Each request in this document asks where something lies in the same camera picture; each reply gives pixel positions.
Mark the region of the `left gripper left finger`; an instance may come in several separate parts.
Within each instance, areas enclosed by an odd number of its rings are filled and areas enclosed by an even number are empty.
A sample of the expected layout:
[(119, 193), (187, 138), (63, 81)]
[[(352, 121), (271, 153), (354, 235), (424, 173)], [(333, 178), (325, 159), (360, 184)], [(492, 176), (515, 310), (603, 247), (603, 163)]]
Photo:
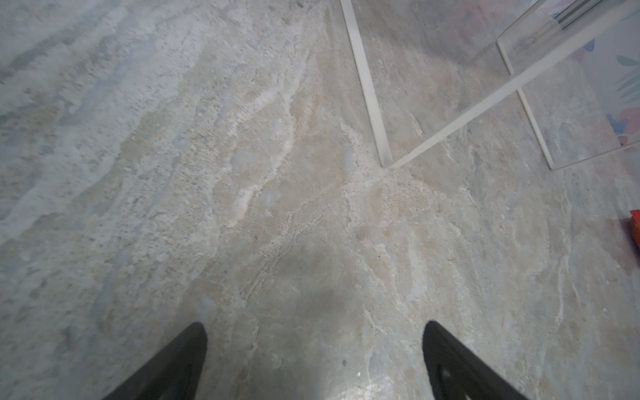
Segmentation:
[(208, 350), (202, 323), (194, 322), (107, 399), (194, 399)]

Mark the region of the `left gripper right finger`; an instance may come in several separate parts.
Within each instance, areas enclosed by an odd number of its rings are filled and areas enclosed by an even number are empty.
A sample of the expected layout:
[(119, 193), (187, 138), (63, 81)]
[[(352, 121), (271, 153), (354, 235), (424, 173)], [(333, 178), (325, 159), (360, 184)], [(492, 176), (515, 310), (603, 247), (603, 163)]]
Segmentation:
[(435, 320), (423, 332), (423, 359), (436, 399), (524, 399)]

